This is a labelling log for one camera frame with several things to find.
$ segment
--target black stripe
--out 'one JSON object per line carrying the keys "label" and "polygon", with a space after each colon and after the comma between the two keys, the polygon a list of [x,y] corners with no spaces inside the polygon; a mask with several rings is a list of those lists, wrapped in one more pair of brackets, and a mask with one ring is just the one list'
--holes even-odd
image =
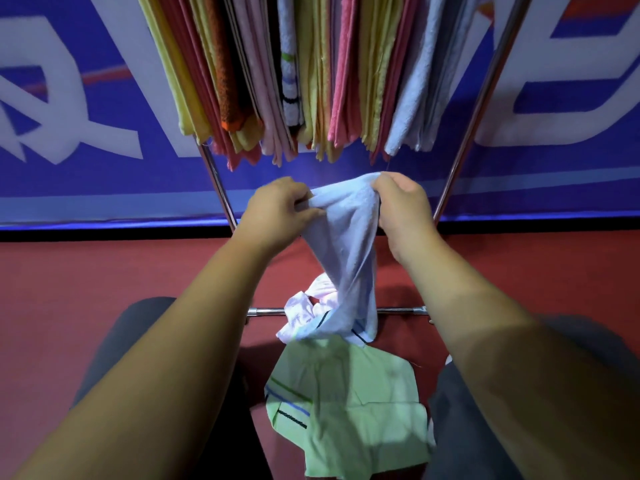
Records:
{"label": "black stripe", "polygon": [[316,327],[316,330],[320,328],[320,325],[322,325],[322,322],[324,322],[324,319],[326,318],[326,316],[329,314],[330,311],[331,310],[329,310],[327,313],[323,315],[322,320],[320,320],[320,323],[318,323],[318,326]]}
{"label": "black stripe", "polygon": [[367,343],[367,341],[366,341],[365,339],[363,339],[361,336],[359,336],[359,335],[356,333],[356,331],[355,331],[354,329],[351,329],[351,331],[353,332],[353,334],[354,334],[357,338],[361,339],[361,340],[363,341],[363,343],[365,343],[365,344]]}
{"label": "black stripe", "polygon": [[299,424],[303,428],[305,428],[305,429],[307,428],[306,424],[304,424],[302,421],[299,421],[299,420],[295,419],[293,416],[290,416],[290,415],[288,415],[285,412],[280,411],[280,410],[277,410],[276,412],[279,413],[279,414],[282,414],[285,418],[291,419],[294,423]]}

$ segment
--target right hand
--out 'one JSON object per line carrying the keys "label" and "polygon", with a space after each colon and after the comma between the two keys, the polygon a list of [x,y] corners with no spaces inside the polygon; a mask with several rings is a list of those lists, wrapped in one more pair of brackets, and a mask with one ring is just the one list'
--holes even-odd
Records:
{"label": "right hand", "polygon": [[438,234],[427,193],[411,178],[390,171],[382,172],[371,186],[380,195],[380,227],[387,234],[389,249],[405,266],[412,250]]}

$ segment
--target left hand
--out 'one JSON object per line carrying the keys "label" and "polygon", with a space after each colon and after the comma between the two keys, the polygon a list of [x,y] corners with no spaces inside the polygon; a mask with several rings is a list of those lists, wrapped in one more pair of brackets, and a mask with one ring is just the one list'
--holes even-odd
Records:
{"label": "left hand", "polygon": [[283,177],[260,187],[249,200],[233,239],[247,246],[258,246],[273,258],[290,245],[311,223],[324,216],[322,209],[296,211],[295,204],[308,200],[313,194],[309,187]]}

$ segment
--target pile of towels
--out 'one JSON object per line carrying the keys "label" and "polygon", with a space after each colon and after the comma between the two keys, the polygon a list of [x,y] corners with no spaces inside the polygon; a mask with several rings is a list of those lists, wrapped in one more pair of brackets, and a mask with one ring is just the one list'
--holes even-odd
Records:
{"label": "pile of towels", "polygon": [[429,151],[478,0],[139,0],[180,130],[228,168]]}

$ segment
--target hand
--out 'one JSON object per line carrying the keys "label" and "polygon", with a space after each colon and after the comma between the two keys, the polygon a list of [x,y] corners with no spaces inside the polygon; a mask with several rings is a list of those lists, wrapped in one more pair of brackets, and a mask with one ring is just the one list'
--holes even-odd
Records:
{"label": "hand", "polygon": [[309,223],[326,213],[322,209],[296,211],[295,204],[313,194],[309,187],[283,177],[260,187],[249,200],[233,239],[257,246],[273,258],[290,245]]}
{"label": "hand", "polygon": [[371,186],[380,194],[380,227],[387,234],[389,249],[405,266],[412,250],[438,234],[427,194],[411,178],[389,171],[382,172]]}

